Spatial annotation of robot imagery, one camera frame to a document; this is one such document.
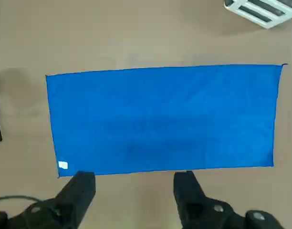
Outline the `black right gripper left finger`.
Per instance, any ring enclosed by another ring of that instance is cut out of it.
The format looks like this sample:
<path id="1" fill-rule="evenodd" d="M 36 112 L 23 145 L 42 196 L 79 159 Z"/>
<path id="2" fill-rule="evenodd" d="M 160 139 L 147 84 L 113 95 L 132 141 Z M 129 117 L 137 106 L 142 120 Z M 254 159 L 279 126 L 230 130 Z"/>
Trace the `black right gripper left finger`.
<path id="1" fill-rule="evenodd" d="M 24 199 L 33 203 L 11 218 L 7 212 L 0 211 L 0 229 L 77 229 L 95 193 L 95 174 L 78 171 L 54 198 L 2 196 L 0 201 Z"/>

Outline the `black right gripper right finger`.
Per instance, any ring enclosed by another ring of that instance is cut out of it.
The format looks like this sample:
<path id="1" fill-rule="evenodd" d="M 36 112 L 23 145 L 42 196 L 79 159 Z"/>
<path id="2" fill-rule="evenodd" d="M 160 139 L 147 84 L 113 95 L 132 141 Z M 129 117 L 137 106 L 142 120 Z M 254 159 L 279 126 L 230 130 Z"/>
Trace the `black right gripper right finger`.
<path id="1" fill-rule="evenodd" d="M 249 210 L 237 214 L 230 204 L 209 198 L 192 171 L 176 172 L 173 193 L 183 229 L 282 229 L 270 213 Z"/>

